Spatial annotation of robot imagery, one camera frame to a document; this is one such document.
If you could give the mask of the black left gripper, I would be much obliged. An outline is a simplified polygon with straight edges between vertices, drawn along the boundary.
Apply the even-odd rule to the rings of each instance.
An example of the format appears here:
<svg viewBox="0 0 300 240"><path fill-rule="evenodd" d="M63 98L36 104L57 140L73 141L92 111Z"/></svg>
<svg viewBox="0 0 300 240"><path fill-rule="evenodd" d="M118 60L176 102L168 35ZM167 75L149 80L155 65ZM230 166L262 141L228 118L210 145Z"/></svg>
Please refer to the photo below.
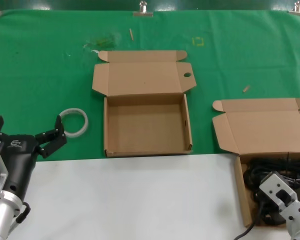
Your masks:
<svg viewBox="0 0 300 240"><path fill-rule="evenodd" d="M24 200L38 155L44 159L67 143L65 129L58 115L54 129L35 135L1 133L4 119L0 115L0 156L8 176L3 190Z"/></svg>

